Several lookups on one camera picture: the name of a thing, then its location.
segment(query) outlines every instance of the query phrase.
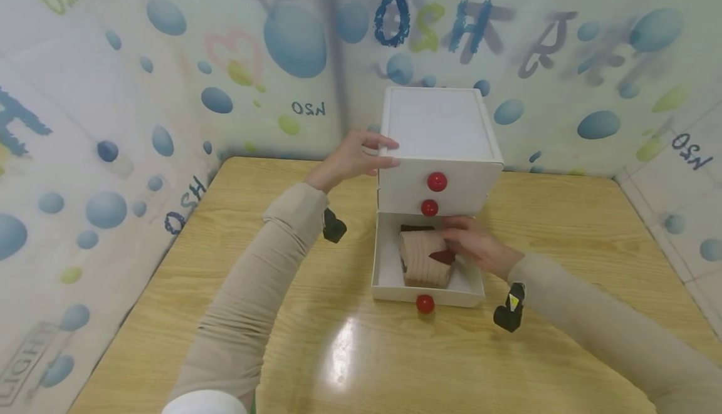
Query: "left hand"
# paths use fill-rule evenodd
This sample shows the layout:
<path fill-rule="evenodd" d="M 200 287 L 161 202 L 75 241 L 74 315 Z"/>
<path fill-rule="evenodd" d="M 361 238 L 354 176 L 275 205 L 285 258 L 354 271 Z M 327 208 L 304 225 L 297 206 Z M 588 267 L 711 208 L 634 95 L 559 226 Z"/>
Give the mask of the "left hand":
<path fill-rule="evenodd" d="M 398 148 L 399 144 L 381 134 L 366 130 L 352 130 L 343 139 L 336 151 L 331 153 L 305 179 L 305 183 L 326 193 L 341 181 L 359 175 L 376 176 L 377 168 L 399 166 L 395 157 L 377 157 L 364 152 L 363 148 Z"/>

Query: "white drawer box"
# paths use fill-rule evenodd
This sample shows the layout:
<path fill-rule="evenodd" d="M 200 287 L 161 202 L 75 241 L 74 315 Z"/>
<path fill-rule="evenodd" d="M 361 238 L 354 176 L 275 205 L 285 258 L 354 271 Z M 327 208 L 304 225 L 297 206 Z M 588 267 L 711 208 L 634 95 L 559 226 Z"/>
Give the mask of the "white drawer box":
<path fill-rule="evenodd" d="M 481 272 L 459 256 L 445 289 L 405 286 L 399 233 L 402 224 L 440 229 L 443 216 L 479 214 L 504 167 L 480 92 L 389 87 L 381 133 L 396 140 L 399 148 L 382 148 L 379 155 L 399 158 L 400 165 L 379 172 L 371 295 L 414 302 L 426 294 L 436 304 L 479 304 L 484 299 Z M 446 184 L 429 183 L 432 173 L 442 173 Z M 435 210 L 429 211 L 429 201 Z"/>

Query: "wooden block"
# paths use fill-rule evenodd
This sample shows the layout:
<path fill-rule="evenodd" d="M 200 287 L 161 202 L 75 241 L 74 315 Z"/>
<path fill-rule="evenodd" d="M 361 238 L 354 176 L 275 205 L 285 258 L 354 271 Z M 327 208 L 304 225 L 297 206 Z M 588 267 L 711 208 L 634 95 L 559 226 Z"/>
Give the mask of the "wooden block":
<path fill-rule="evenodd" d="M 436 230 L 400 233 L 399 243 L 405 285 L 446 287 L 451 266 L 429 257 L 430 254 L 446 251 L 446 243 Z"/>

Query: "right hand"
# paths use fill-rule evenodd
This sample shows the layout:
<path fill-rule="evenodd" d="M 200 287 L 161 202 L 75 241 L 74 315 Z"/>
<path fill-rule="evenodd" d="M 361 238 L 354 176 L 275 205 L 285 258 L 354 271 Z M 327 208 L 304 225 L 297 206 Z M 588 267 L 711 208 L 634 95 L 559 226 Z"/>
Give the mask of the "right hand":
<path fill-rule="evenodd" d="M 449 249 L 473 264 L 507 281 L 509 272 L 521 261 L 524 253 L 508 247 L 469 217 L 443 219 L 441 237 Z"/>

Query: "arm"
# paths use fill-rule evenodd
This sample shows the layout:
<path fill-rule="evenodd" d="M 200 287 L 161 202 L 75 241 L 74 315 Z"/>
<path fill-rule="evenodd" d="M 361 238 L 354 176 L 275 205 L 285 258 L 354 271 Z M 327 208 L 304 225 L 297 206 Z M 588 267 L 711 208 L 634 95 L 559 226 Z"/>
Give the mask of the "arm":
<path fill-rule="evenodd" d="M 551 259 L 507 247 L 475 220 L 444 226 L 451 249 L 509 285 L 522 282 L 529 308 L 644 391 L 657 412 L 722 412 L 722 370 L 660 325 Z"/>
<path fill-rule="evenodd" d="M 210 408 L 214 413 L 251 412 L 271 329 L 301 261 L 322 232 L 327 193 L 347 178 L 398 165 L 362 151 L 379 145 L 398 147 L 383 135 L 353 131 L 303 184 L 269 206 L 261 232 L 201 318 L 164 414 Z"/>

